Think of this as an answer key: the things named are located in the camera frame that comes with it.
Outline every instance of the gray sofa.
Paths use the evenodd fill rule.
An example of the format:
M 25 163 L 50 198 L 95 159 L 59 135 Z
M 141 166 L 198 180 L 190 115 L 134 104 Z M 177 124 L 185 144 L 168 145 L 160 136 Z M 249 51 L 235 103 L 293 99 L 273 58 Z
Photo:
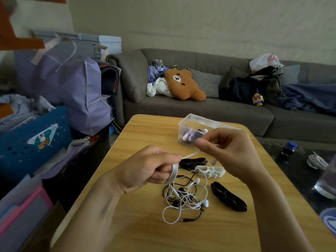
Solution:
M 162 95 L 146 96 L 148 65 L 153 59 L 162 59 L 166 67 L 177 64 L 180 69 L 191 67 L 222 76 L 226 76 L 232 65 L 249 72 L 250 62 L 250 59 L 163 49 L 139 49 L 109 55 L 107 61 L 122 69 L 121 87 L 116 97 L 116 118 L 120 126 L 124 126 L 136 114 L 184 118 L 193 113 L 217 121 L 243 124 L 255 136 L 336 143 L 336 118 L 324 114 L 290 111 L 267 103 L 256 107 L 212 98 L 198 102 Z M 295 61 L 281 63 L 301 64 L 299 83 L 336 83 L 336 66 Z

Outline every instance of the houndstooth pillow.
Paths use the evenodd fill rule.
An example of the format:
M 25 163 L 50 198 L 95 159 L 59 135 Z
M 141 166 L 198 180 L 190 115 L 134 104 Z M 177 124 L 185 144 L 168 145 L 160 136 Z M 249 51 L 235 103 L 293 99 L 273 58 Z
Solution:
M 218 87 L 223 76 L 199 72 L 190 67 L 188 67 L 188 71 L 191 72 L 192 79 L 196 81 L 199 89 L 202 90 L 208 98 L 219 98 Z
M 279 75 L 280 86 L 297 83 L 297 77 L 300 73 L 300 65 L 291 65 L 282 67 L 283 73 Z

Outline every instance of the blue blanket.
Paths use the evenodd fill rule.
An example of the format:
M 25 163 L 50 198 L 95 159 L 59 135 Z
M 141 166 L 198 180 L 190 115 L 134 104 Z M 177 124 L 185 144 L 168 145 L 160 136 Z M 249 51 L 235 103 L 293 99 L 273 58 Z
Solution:
M 336 84 L 286 84 L 276 101 L 287 110 L 305 110 L 336 117 Z

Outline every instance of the small bottle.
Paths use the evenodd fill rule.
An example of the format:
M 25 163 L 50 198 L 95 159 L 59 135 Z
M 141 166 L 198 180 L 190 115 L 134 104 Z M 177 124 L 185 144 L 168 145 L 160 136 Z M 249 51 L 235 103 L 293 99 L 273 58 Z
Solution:
M 286 145 L 281 149 L 281 153 L 279 154 L 277 160 L 280 162 L 287 162 L 292 154 L 297 149 L 297 144 L 292 141 L 288 141 Z

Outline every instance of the glass cup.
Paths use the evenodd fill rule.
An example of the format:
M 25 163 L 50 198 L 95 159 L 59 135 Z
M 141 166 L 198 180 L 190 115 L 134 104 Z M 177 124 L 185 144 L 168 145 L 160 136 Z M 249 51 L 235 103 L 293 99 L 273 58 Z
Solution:
M 336 155 L 316 182 L 314 188 L 321 195 L 329 199 L 336 199 Z

